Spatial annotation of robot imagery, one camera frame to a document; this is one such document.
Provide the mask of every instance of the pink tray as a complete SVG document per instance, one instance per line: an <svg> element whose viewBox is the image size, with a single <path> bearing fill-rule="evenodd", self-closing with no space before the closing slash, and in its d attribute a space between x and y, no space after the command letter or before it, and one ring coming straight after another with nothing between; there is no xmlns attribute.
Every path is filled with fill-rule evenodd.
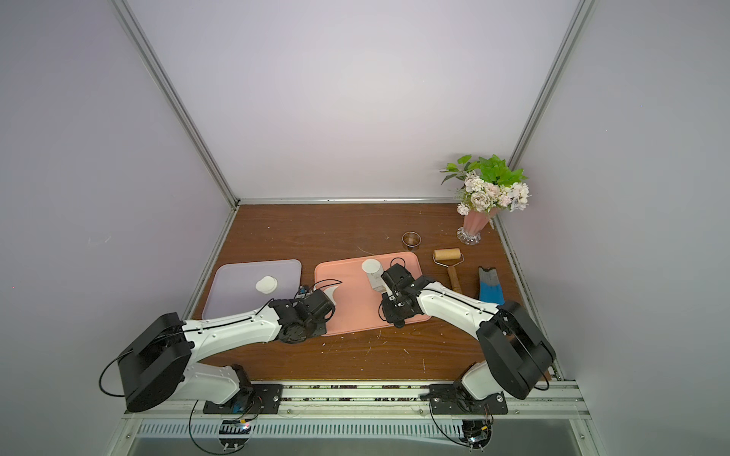
<svg viewBox="0 0 730 456"><path fill-rule="evenodd" d="M342 280L342 284L334 291L337 310L332 320L327 322L327 334L323 334L324 336L391 326L378 317L378 307L380 307L382 296L370 287L367 274L362 270L363 261L369 258L380 261L383 270L391 266L394 258L403 258L406 268L414 279L422 275L418 257L412 252L388 253L318 264L315 268L315 282L323 279ZM423 322L429 318L431 317L428 315L416 315L406 320L406 323Z"/></svg>

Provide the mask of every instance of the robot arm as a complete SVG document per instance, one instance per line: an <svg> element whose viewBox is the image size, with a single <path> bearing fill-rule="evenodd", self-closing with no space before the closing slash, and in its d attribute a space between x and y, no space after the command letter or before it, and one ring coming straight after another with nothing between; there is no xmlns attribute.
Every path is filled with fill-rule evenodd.
<svg viewBox="0 0 730 456"><path fill-rule="evenodd" d="M416 314L438 317L479 341L486 361L472 366L456 387L468 396L482 399L502 390L524 399L555 360L555 351L515 302L500 306L469 298L408 270L392 265L383 272L383 314L386 321L402 328Z"/></svg>
<svg viewBox="0 0 730 456"><path fill-rule="evenodd" d="M119 359L127 409L148 410L167 399L201 399L222 404L250 387L242 369L197 361L256 342L297 344L326 332L334 312L336 286L302 299L270 301L257 311L214 320L181 321L176 313L159 317Z"/></svg>

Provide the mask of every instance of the mounting plate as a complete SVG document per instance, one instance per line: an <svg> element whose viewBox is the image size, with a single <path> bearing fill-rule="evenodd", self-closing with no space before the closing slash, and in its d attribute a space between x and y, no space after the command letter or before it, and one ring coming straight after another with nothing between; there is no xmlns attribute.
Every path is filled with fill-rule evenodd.
<svg viewBox="0 0 730 456"><path fill-rule="evenodd" d="M253 391L250 395L246 395L247 397L245 398L234 396L233 399L221 405L207 401L203 407L203 413L222 415L238 414L243 407L240 402L245 402L251 404L250 414L276 415L279 413L282 389L283 386L281 384L255 384L253 385Z"/></svg>
<svg viewBox="0 0 730 456"><path fill-rule="evenodd" d="M492 415L506 415L504 393L494 393L481 401L468 400L452 384L430 384L430 393L421 398L429 400L434 415L474 414L489 411Z"/></svg>

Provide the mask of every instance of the wooden handle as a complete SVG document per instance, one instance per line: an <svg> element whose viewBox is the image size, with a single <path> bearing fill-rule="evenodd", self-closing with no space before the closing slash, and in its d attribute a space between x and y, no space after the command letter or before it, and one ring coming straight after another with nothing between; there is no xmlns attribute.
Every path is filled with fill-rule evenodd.
<svg viewBox="0 0 730 456"><path fill-rule="evenodd" d="M456 267L449 266L447 270L449 271L449 280L451 280L451 289L457 293L461 293L461 285L459 284L458 277L456 276Z"/></svg>

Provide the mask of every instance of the green leaves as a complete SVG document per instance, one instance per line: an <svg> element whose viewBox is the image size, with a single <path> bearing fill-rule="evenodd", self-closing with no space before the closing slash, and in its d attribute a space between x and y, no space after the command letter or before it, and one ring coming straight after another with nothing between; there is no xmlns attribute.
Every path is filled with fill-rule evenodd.
<svg viewBox="0 0 730 456"><path fill-rule="evenodd" d="M507 163L496 155L490 158L479 157L479 168L485 182L497 185L512 185L527 179L522 175L522 169L512 171Z"/></svg>
<svg viewBox="0 0 730 456"><path fill-rule="evenodd" d="M471 159L472 155L465 155L459 158L456 163L447 164L446 169L441 170L441 172L450 174L444 177L441 183L443 184L454 177L464 181L466 179L466 173L476 170L481 171L482 180L497 185L512 185L527 179L523 175L522 169L512 171L507 166L506 161L496 155L492 155L490 158L479 157L474 162L471 162Z"/></svg>
<svg viewBox="0 0 730 456"><path fill-rule="evenodd" d="M448 181L452 177L456 177L456 174L449 174L448 176L444 177L444 179L441 181L441 183L443 184L444 182Z"/></svg>

